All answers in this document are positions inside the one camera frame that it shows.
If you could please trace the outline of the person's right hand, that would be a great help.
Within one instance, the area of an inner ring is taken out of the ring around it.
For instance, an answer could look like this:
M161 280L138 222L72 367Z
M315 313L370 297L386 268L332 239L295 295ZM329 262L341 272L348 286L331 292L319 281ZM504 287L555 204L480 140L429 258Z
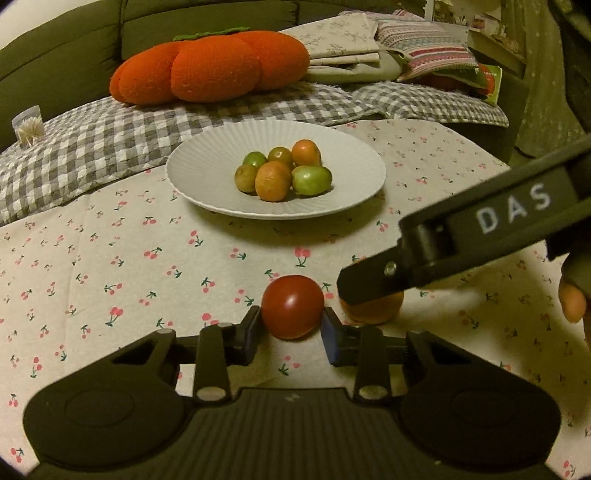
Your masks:
M590 346L590 252L571 253L564 261L559 283L559 301L564 317L572 324L583 322L585 342Z

